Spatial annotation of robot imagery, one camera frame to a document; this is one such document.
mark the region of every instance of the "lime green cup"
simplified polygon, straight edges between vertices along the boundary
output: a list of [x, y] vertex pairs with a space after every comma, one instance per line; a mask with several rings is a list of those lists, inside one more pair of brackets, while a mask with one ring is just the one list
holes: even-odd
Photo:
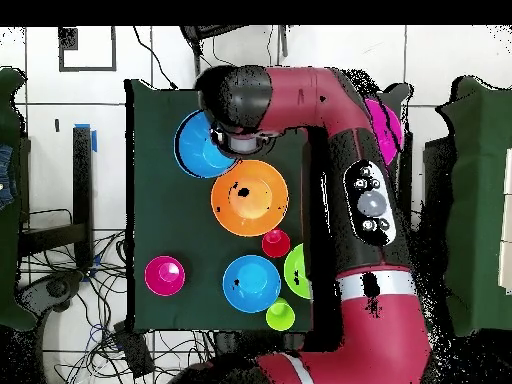
[[288, 253], [284, 261], [284, 279], [290, 290], [303, 299], [311, 300], [311, 288], [306, 278], [304, 245], [301, 243]]
[[295, 322], [295, 312], [288, 302], [278, 297], [274, 304], [267, 309], [267, 324], [277, 331], [288, 330]]

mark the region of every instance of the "small red bowl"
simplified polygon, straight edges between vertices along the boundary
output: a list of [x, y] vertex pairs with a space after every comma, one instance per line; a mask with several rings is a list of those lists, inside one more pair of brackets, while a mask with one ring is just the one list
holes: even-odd
[[261, 247], [267, 256], [280, 258], [290, 250], [290, 237], [284, 231], [275, 228], [263, 236]]
[[177, 259], [158, 256], [146, 266], [144, 279], [148, 289], [159, 296], [172, 296], [185, 284], [185, 270]]

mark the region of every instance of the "bowl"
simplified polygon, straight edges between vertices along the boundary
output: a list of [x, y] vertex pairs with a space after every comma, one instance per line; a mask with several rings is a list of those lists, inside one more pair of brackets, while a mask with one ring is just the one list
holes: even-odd
[[295, 322], [295, 312], [286, 300], [278, 297], [274, 304], [267, 309], [265, 316], [270, 328], [277, 331], [286, 331]]
[[236, 160], [224, 156], [210, 136], [211, 124], [203, 111], [188, 115], [174, 136], [174, 156], [180, 168], [196, 178], [215, 178]]
[[171, 256], [158, 256], [146, 266], [144, 280], [149, 290], [158, 296], [172, 296], [185, 284], [185, 270]]
[[264, 311], [276, 301], [281, 291], [281, 277], [269, 260], [246, 255], [228, 266], [222, 287], [231, 306], [251, 314]]
[[[397, 153], [397, 143], [400, 148], [403, 144], [400, 121], [389, 107], [383, 105], [383, 109], [377, 100], [366, 99], [365, 103], [372, 116], [372, 127], [377, 136], [382, 157], [386, 166], [388, 166]], [[388, 116], [390, 121], [389, 127], [387, 125]]]
[[290, 237], [283, 230], [275, 228], [263, 236], [261, 247], [271, 258], [280, 258], [290, 250]]
[[283, 220], [288, 209], [288, 187], [268, 163], [244, 160], [220, 176], [212, 188], [213, 213], [229, 232], [261, 236]]
[[304, 244], [299, 244], [288, 253], [284, 261], [284, 279], [290, 290], [297, 296], [311, 300], [311, 286], [306, 277], [304, 264]]

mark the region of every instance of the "floor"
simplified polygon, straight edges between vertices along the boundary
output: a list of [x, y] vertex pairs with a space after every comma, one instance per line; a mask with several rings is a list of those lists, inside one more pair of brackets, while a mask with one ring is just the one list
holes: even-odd
[[[191, 88], [194, 61], [179, 28], [137, 27], [137, 32], [140, 40], [154, 50], [165, 74], [179, 88]], [[110, 27], [79, 27], [78, 33], [79, 47], [64, 53], [65, 66], [111, 66]], [[16, 93], [15, 103], [32, 140], [31, 211], [62, 208], [72, 212], [72, 128], [88, 123], [97, 131], [97, 151], [93, 153], [95, 239], [116, 236], [125, 228], [123, 80], [138, 78], [156, 88], [169, 88], [158, 63], [138, 43], [133, 28], [115, 27], [115, 33], [116, 72], [59, 72], [56, 27], [0, 28], [0, 66], [19, 68], [28, 78]], [[241, 28], [205, 41], [203, 48], [203, 69], [209, 66], [207, 63], [217, 65], [222, 60], [236, 65], [275, 65], [277, 25]], [[448, 134], [434, 107], [448, 101], [451, 82], [461, 75], [476, 75], [494, 86], [512, 85], [512, 30], [507, 27], [293, 26], [288, 31], [288, 49], [288, 57], [281, 57], [280, 64], [364, 69], [381, 89], [403, 81], [413, 85], [408, 112], [415, 143], [413, 210], [420, 208], [423, 198], [423, 145]], [[37, 214], [31, 218], [31, 228], [67, 222], [65, 212]], [[413, 224], [417, 224], [414, 214]], [[99, 241], [97, 251], [107, 242], [108, 239]], [[53, 263], [67, 260], [59, 254], [52, 254], [49, 259]], [[47, 267], [39, 261], [45, 262], [41, 255], [24, 264], [24, 284], [44, 275]], [[107, 250], [102, 262], [123, 265], [113, 248]], [[108, 276], [102, 274], [97, 275], [103, 281]], [[113, 323], [125, 318], [125, 285], [124, 279], [117, 279], [113, 287], [119, 293], [109, 294]], [[84, 282], [79, 293], [87, 305], [89, 320], [98, 323], [102, 312], [91, 284]], [[84, 304], [74, 298], [67, 311], [50, 315], [43, 346], [48, 384], [63, 384], [55, 370], [66, 378], [70, 368], [65, 365], [75, 364], [88, 349], [91, 327], [85, 312]], [[190, 332], [157, 332], [146, 339], [162, 369], [177, 369], [187, 366], [189, 360], [199, 360], [196, 351], [189, 355], [195, 346]], [[181, 346], [169, 354], [169, 347], [179, 343]], [[112, 373], [108, 371], [109, 363], [104, 367], [104, 374]], [[79, 384], [121, 384], [115, 377], [96, 378], [83, 371], [75, 380]], [[168, 374], [159, 373], [146, 376], [144, 381], [121, 377], [123, 384], [165, 384], [169, 379]]]

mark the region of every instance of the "green bowl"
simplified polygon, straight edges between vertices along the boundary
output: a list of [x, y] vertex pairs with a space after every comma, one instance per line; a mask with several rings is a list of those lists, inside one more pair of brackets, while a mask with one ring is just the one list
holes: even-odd
[[290, 290], [303, 299], [311, 300], [311, 288], [306, 278], [306, 267], [304, 265], [304, 245], [296, 246], [284, 261], [284, 279]]

